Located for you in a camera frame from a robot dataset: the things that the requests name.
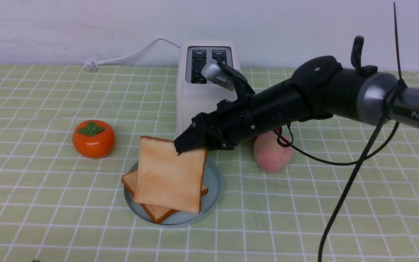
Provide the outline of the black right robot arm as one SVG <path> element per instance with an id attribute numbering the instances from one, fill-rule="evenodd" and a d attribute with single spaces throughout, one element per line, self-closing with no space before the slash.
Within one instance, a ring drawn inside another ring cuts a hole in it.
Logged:
<path id="1" fill-rule="evenodd" d="M 221 99 L 210 113 L 197 114 L 174 145 L 178 153 L 197 148 L 232 150 L 241 142 L 292 122 L 341 116 L 378 126 L 388 120 L 419 129 L 419 88 L 408 88 L 394 75 L 361 65 L 364 38 L 354 39 L 353 69 L 332 55 L 307 61 L 291 78 L 255 93 L 229 65 L 208 61 L 203 76 L 235 88 L 235 101 Z"/>

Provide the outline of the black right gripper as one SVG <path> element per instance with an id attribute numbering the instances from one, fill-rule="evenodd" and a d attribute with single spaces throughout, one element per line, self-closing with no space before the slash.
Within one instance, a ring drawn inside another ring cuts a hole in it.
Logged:
<path id="1" fill-rule="evenodd" d="M 254 95 L 220 101 L 214 112 L 199 113 L 174 141 L 176 152 L 229 150 L 241 142 L 311 116 L 307 101 L 291 80 Z"/>

